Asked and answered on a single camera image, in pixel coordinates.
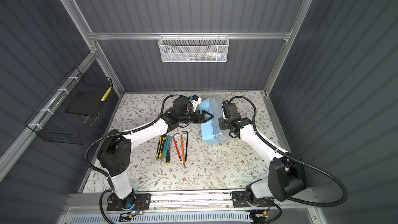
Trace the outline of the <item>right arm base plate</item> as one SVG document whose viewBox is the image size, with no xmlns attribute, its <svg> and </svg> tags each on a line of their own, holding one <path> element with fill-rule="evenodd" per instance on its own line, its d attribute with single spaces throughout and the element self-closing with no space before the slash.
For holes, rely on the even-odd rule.
<svg viewBox="0 0 398 224">
<path fill-rule="evenodd" d="M 246 208 L 246 207 L 263 207 L 269 208 L 274 206 L 273 198 L 256 198 L 249 191 L 232 191 L 230 197 L 233 201 L 233 206 L 236 208 Z"/>
</svg>

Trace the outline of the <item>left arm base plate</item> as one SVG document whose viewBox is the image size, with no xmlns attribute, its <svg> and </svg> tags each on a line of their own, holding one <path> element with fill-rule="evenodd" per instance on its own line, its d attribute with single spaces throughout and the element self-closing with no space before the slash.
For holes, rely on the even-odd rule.
<svg viewBox="0 0 398 224">
<path fill-rule="evenodd" d="M 119 199 L 112 193 L 107 199 L 107 211 L 146 211 L 149 209 L 151 194 L 131 193 L 125 199 Z"/>
</svg>

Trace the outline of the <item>light blue plastic tool box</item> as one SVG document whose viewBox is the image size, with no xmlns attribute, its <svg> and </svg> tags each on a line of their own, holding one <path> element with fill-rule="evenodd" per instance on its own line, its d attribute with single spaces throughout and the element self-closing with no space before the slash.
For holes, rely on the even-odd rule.
<svg viewBox="0 0 398 224">
<path fill-rule="evenodd" d="M 210 145 L 227 143 L 230 139 L 228 130 L 221 130 L 219 118 L 223 117 L 222 102 L 217 97 L 210 97 L 203 100 L 200 110 L 204 110 L 213 115 L 213 119 L 201 124 L 201 134 L 204 142 Z"/>
</svg>

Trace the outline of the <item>black hex key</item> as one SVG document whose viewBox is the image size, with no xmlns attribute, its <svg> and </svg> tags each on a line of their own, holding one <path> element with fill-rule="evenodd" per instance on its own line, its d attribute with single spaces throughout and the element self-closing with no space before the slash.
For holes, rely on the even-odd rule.
<svg viewBox="0 0 398 224">
<path fill-rule="evenodd" d="M 185 152 L 185 160 L 187 160 L 189 134 L 188 134 L 188 131 L 182 131 L 182 133 L 184 133 L 184 136 L 183 136 L 184 152 Z"/>
</svg>

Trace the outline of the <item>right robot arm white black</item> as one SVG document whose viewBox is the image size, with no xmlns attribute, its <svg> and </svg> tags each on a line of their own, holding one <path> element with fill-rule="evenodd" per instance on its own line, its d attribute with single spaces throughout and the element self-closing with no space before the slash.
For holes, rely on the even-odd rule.
<svg viewBox="0 0 398 224">
<path fill-rule="evenodd" d="M 235 99 L 244 99 L 253 107 L 254 114 L 251 119 L 243 118 L 240 115 L 236 104 L 233 102 Z M 315 207 L 335 207 L 348 200 L 348 189 L 337 177 L 317 166 L 291 156 L 290 152 L 273 143 L 257 129 L 257 109 L 250 99 L 238 95 L 229 100 L 224 100 L 222 102 L 222 111 L 223 116 L 219 118 L 220 129 L 229 130 L 230 137 L 239 138 L 248 143 L 264 161 L 269 163 L 267 186 L 262 186 L 263 181 L 261 180 L 250 184 L 250 195 L 260 199 L 267 198 L 268 194 L 271 194 L 280 202 L 289 200 Z M 335 182 L 342 190 L 342 196 L 338 200 L 331 202 L 311 202 L 295 198 L 296 194 L 308 187 L 305 167 Z"/>
</svg>

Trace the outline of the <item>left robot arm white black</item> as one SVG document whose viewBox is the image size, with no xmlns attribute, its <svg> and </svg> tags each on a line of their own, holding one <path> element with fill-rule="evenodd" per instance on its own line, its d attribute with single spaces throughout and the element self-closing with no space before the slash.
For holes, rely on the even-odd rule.
<svg viewBox="0 0 398 224">
<path fill-rule="evenodd" d="M 155 120 L 128 131 L 112 130 L 89 145 L 84 155 L 85 163 L 91 170 L 106 177 L 110 190 L 117 199 L 132 198 L 133 188 L 126 172 L 131 151 L 142 143 L 179 128 L 181 123 L 202 124 L 212 120 L 213 114 L 197 109 L 201 101 L 202 99 L 196 95 L 187 97 L 172 94 L 167 96 L 164 98 L 161 112 Z M 90 149 L 99 142 L 102 142 L 102 145 L 99 146 L 97 160 L 102 166 L 101 169 L 94 166 L 88 158 Z"/>
</svg>

